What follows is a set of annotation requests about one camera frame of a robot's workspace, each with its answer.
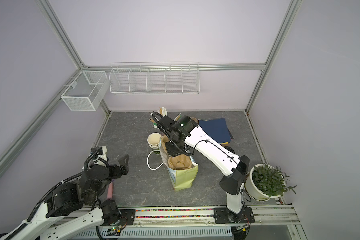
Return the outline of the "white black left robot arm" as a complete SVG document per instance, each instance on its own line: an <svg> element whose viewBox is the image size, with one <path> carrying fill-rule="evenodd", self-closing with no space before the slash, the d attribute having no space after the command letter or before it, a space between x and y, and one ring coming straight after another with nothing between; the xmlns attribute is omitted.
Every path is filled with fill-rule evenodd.
<svg viewBox="0 0 360 240"><path fill-rule="evenodd" d="M60 181L38 201L27 219L0 240L66 240L92 227L128 224L115 200L99 198L129 172L129 155L110 165L106 147L91 149L80 173Z"/></svg>

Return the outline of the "black cup lid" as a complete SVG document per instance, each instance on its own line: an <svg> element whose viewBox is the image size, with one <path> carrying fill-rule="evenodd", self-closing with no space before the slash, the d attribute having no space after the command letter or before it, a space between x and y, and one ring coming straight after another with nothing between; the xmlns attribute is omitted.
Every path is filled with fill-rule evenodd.
<svg viewBox="0 0 360 240"><path fill-rule="evenodd" d="M229 147L229 146L224 146L224 148L227 149L229 152L231 152L233 154L235 153L235 150L233 148Z"/></svg>

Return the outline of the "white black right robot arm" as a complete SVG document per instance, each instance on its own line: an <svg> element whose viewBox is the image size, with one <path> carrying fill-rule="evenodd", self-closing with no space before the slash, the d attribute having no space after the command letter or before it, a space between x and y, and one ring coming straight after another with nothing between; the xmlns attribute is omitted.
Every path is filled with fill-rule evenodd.
<svg viewBox="0 0 360 240"><path fill-rule="evenodd" d="M216 222L254 223L252 210L245 207L242 194L249 158L245 155L240 157L217 143L188 116L182 116L176 121L158 112L151 113L151 116L157 128L169 138L161 146L165 147L170 158L182 155L192 157L198 151L222 172L220 186L227 194L227 204L225 209L215 209Z"/></svg>

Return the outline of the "brown pulp cup carrier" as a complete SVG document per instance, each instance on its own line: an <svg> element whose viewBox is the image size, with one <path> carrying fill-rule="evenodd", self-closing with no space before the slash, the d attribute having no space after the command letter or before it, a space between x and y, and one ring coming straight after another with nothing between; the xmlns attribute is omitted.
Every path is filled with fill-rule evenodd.
<svg viewBox="0 0 360 240"><path fill-rule="evenodd" d="M163 163L172 170L185 170L193 167L192 160L189 156L178 155L176 157L170 157L165 146L166 143L170 143L167 136L161 136L160 138L160 155Z"/></svg>

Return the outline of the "illustrated paper bag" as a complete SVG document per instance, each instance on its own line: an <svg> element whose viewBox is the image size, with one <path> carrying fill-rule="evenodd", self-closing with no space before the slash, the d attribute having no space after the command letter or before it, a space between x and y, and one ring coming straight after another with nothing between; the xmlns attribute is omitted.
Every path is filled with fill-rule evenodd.
<svg viewBox="0 0 360 240"><path fill-rule="evenodd" d="M158 167L151 167L150 163L149 163L149 159L150 159L150 156L152 153L154 153L153 150L147 156L147 166L151 171L156 171L161 166L166 166L162 160L162 163ZM166 166L169 176L170 176L171 183L176 192L183 190L183 189L190 188L193 184L193 181L195 180L195 178L197 176L197 173L199 171L199 165L195 162L193 157L190 157L190 158L191 158L192 164L193 164L193 167L190 169L172 170Z"/></svg>

